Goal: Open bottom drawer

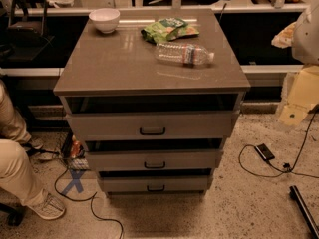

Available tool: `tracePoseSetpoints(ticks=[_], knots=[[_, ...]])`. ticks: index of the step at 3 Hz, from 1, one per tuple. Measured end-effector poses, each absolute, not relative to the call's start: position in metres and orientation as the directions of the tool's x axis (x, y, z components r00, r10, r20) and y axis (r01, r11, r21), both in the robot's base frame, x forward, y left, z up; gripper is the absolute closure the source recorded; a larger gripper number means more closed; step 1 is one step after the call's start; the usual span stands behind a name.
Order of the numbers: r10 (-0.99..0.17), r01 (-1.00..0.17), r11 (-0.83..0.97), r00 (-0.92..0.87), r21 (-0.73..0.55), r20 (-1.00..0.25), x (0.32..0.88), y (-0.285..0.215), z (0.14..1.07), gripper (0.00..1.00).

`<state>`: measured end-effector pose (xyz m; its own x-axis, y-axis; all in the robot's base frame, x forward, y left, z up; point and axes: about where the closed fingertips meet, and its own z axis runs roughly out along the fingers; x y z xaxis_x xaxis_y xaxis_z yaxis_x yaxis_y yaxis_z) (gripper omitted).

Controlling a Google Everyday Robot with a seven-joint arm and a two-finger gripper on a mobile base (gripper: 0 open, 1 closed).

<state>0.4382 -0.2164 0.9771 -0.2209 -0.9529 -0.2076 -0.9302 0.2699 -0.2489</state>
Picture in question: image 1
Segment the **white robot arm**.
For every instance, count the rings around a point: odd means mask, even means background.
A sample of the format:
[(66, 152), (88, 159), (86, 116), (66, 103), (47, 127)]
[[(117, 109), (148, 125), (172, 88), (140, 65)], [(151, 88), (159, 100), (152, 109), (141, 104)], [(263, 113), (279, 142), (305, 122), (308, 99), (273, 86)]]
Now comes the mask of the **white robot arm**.
[(303, 64), (294, 75), (279, 120), (299, 125), (319, 104), (319, 0), (313, 0), (296, 22), (277, 34), (271, 44), (292, 48), (292, 57)]

